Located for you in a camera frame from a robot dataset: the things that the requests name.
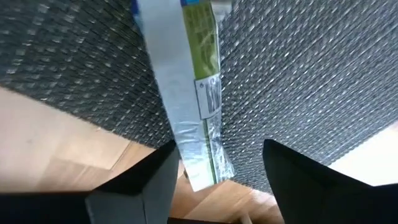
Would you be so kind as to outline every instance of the green label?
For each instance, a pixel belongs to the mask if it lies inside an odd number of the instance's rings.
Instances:
[[[182,8],[197,80],[220,72],[217,26],[209,1]]]

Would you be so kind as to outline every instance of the dark gray textured fabric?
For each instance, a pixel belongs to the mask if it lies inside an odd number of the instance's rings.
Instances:
[[[129,5],[1,1],[0,84],[126,138],[165,143],[172,134]],[[234,3],[220,34],[234,180],[269,189],[264,138],[328,165],[398,119],[397,16],[396,0]]]

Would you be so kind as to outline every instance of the plastic package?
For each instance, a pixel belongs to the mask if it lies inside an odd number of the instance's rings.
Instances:
[[[194,191],[234,175],[221,142],[218,26],[228,1],[137,0],[159,92]]]

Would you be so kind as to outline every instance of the wooden floor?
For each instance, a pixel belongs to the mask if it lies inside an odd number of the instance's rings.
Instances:
[[[0,88],[0,191],[89,190],[122,173],[153,149],[109,133],[38,101]],[[193,192],[179,178],[171,217],[283,223],[274,197],[232,181]]]

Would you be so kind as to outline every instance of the barcode label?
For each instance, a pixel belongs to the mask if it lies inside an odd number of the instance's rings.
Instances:
[[[195,81],[200,118],[213,116],[221,108],[221,78],[219,74]]]

